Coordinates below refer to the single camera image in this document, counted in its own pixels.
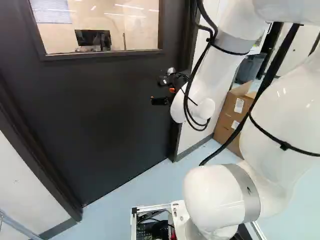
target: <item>baseboard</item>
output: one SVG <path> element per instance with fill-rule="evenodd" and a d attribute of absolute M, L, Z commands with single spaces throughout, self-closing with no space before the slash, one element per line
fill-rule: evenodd
<path fill-rule="evenodd" d="M 195 145 L 193 145 L 193 146 L 189 147 L 188 149 L 184 150 L 183 152 L 179 153 L 176 156 L 174 162 L 179 162 L 185 156 L 187 156 L 188 154 L 192 153 L 194 150 L 196 150 L 197 148 L 199 148 L 200 146 L 202 146 L 203 144 L 205 144 L 206 142 L 208 142 L 212 138 L 213 138 L 213 134 L 210 134 L 209 136 L 206 136 L 201 141 L 197 142 Z"/>
<path fill-rule="evenodd" d="M 54 226 L 53 228 L 41 233 L 39 237 L 42 238 L 43 240 L 49 240 L 54 236 L 64 232 L 65 230 L 73 227 L 76 224 L 77 222 L 73 218 L 69 218 L 68 220 L 58 224 L 57 226 Z"/>

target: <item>trash can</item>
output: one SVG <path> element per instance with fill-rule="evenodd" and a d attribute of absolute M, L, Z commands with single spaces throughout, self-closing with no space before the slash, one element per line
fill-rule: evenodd
<path fill-rule="evenodd" d="M 266 53 L 246 56 L 239 66 L 239 70 L 235 77 L 236 82 L 243 84 L 255 80 L 266 56 Z"/>

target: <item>cardboard box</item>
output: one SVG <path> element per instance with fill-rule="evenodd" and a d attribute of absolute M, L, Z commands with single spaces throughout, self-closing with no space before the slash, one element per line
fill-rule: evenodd
<path fill-rule="evenodd" d="M 216 123 L 213 139 L 224 144 L 235 131 L 253 103 L 257 92 L 248 93 L 252 81 L 231 89 L 225 98 L 219 119 Z M 240 134 L 227 147 L 231 152 L 243 159 L 239 149 Z"/>

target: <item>dark gray door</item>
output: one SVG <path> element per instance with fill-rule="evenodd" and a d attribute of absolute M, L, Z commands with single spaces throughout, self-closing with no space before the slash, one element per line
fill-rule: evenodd
<path fill-rule="evenodd" d="M 30 26 L 29 2 L 0 1 L 0 71 L 48 159 L 83 205 L 167 157 L 169 108 L 151 106 L 150 96 L 168 95 L 157 77 L 179 64 L 184 2 L 163 0 L 162 50 L 52 60 L 40 56 L 44 46 Z"/>

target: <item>black cable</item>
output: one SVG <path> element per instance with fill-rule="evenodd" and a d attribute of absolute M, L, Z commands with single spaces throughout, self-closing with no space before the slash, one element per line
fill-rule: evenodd
<path fill-rule="evenodd" d="M 195 12 L 196 12 L 196 5 L 197 5 L 197 2 L 194 1 L 192 2 L 192 0 L 190 1 L 190 17 L 191 17 L 191 21 L 193 24 L 196 25 L 196 27 L 198 27 L 199 29 L 202 29 L 202 30 L 205 30 L 205 31 L 208 31 L 210 32 L 210 38 L 213 40 L 213 31 L 211 28 L 208 28 L 208 27 L 205 27 L 205 26 L 202 26 L 202 25 L 199 25 L 196 23 L 196 17 L 195 17 Z M 201 62 L 203 61 L 208 49 L 210 48 L 210 44 L 208 43 L 206 48 L 204 49 L 203 53 L 201 54 L 200 58 L 198 59 L 198 61 L 196 62 L 193 70 L 192 70 L 192 73 L 187 81 L 187 85 L 186 85 L 186 88 L 185 88 L 185 93 L 184 93 L 184 98 L 183 98 L 183 111 L 184 111 L 184 115 L 185 115 L 185 118 L 186 118 L 186 121 L 188 122 L 188 124 L 196 131 L 198 132 L 202 132 L 204 131 L 207 127 L 208 127 L 208 124 L 210 122 L 210 118 L 206 121 L 205 124 L 201 124 L 201 123 L 198 123 L 193 117 L 192 117 L 192 114 L 190 113 L 190 110 L 189 110 L 189 104 L 188 104 L 188 99 L 189 99 L 189 92 L 190 92 L 190 88 L 191 88 L 191 85 L 192 85 L 192 82 L 194 80 L 194 77 L 200 67 L 200 64 Z M 202 129 L 198 129 L 196 128 L 190 121 L 190 119 L 192 122 L 194 122 L 196 125 L 200 126 L 200 127 L 203 127 Z"/>
<path fill-rule="evenodd" d="M 214 35 L 213 37 L 211 37 L 211 39 L 215 39 L 216 36 L 218 35 L 218 27 L 217 25 L 215 25 L 215 23 L 211 20 L 211 18 L 209 17 L 209 15 L 206 12 L 206 9 L 204 7 L 204 3 L 203 0 L 196 0 L 198 9 L 201 13 L 201 15 L 203 16 L 204 20 L 213 28 L 214 30 Z"/>
<path fill-rule="evenodd" d="M 141 223 L 143 223 L 143 222 L 145 222 L 147 220 L 153 220 L 153 221 L 156 221 L 156 222 L 159 222 L 159 223 L 161 223 L 163 221 L 166 221 L 166 220 L 158 220 L 158 219 L 155 219 L 155 218 L 148 218 L 148 219 L 144 219 L 143 221 L 139 222 L 139 224 L 141 224 Z M 171 225 L 169 223 L 168 223 L 168 226 L 172 227 L 173 229 L 175 228 L 173 225 Z"/>
<path fill-rule="evenodd" d="M 207 120 L 207 122 L 205 124 L 200 124 L 198 122 L 196 122 L 194 120 L 194 118 L 191 116 L 191 113 L 189 111 L 189 106 L 188 106 L 188 97 L 189 97 L 189 92 L 190 92 L 190 88 L 191 88 L 191 85 L 192 85 L 192 82 L 194 80 L 194 77 L 196 75 L 196 72 L 198 71 L 198 68 L 202 62 L 202 60 L 204 59 L 204 57 L 206 56 L 206 53 L 208 51 L 208 49 L 210 48 L 210 43 L 207 44 L 207 46 L 205 47 L 203 53 L 201 54 L 200 58 L 198 59 L 198 61 L 196 62 L 194 68 L 193 68 L 193 71 L 191 73 L 191 76 L 189 78 L 189 81 L 187 82 L 187 85 L 186 85 L 186 88 L 185 88 L 185 94 L 184 94 L 184 98 L 183 98 L 183 111 L 184 111 L 184 115 L 186 117 L 186 120 L 188 122 L 188 124 L 196 131 L 198 132 L 201 132 L 201 131 L 204 131 L 207 127 L 208 127 L 208 124 L 210 122 L 210 118 Z M 190 122 L 189 118 L 195 123 L 197 124 L 198 126 L 201 126 L 201 127 L 204 127 L 202 129 L 198 129 L 196 127 L 193 126 L 193 124 Z"/>
<path fill-rule="evenodd" d="M 197 14 L 197 2 L 196 0 L 190 0 L 190 18 L 191 18 L 191 22 L 193 25 L 195 25 L 198 29 L 204 30 L 209 32 L 210 34 L 210 38 L 213 39 L 214 37 L 214 32 L 212 31 L 212 29 L 210 27 L 207 26 L 203 26 L 200 25 L 196 22 L 196 14 Z"/>
<path fill-rule="evenodd" d="M 265 129 L 263 129 L 251 116 L 251 111 L 249 111 L 249 119 L 250 121 L 253 123 L 253 125 L 260 131 L 262 132 L 264 135 L 266 135 L 268 138 L 270 138 L 271 140 L 273 140 L 274 142 L 280 144 L 280 148 L 283 151 L 287 151 L 288 149 L 293 150 L 295 152 L 298 152 L 300 154 L 304 154 L 304 155 L 308 155 L 308 156 L 312 156 L 312 157 L 320 157 L 319 153 L 314 153 L 314 152 L 310 152 L 310 151 L 305 151 L 302 150 L 300 148 L 297 148 L 295 146 L 292 146 L 290 143 L 286 142 L 286 141 L 282 141 L 279 138 L 273 136 L 271 133 L 269 133 L 268 131 L 266 131 Z"/>
<path fill-rule="evenodd" d="M 231 136 L 225 141 L 224 144 L 222 144 L 214 153 L 210 154 L 209 156 L 207 156 L 200 164 L 199 166 L 203 166 L 205 165 L 209 160 L 211 160 L 212 158 L 214 158 L 215 156 L 217 156 L 219 153 L 221 153 L 225 148 L 227 148 L 227 146 L 236 138 L 236 136 L 241 132 L 242 128 L 245 125 L 245 122 L 249 116 L 249 113 L 252 111 L 252 109 L 254 108 L 257 100 L 259 99 L 259 97 L 261 96 L 261 94 L 267 89 L 267 87 L 269 87 L 269 85 L 272 83 L 272 81 L 274 80 L 280 66 L 281 63 L 283 62 L 289 47 L 291 46 L 291 43 L 293 42 L 296 33 L 299 29 L 299 24 L 294 23 L 292 25 L 292 27 L 290 28 L 288 34 L 285 36 L 279 50 L 277 51 L 275 57 L 273 58 L 269 69 L 267 70 L 262 83 L 258 89 L 258 92 L 256 93 L 256 96 L 253 100 L 253 103 L 251 105 L 251 107 L 249 108 L 249 111 L 246 113 L 246 115 L 244 116 L 244 118 L 242 119 L 242 121 L 239 123 L 238 127 L 235 129 L 235 131 L 231 134 Z"/>

